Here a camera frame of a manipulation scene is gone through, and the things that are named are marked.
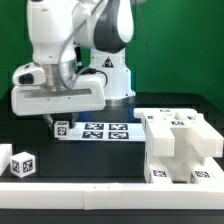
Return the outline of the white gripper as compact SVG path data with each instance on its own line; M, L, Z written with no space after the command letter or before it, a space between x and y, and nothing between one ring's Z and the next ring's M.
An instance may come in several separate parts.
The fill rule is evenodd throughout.
M71 113L69 128L75 127L79 112L102 110L106 106L103 75L81 75L72 90L49 91L41 86L15 86L11 92L12 110L17 116L44 115L50 129L50 114Z

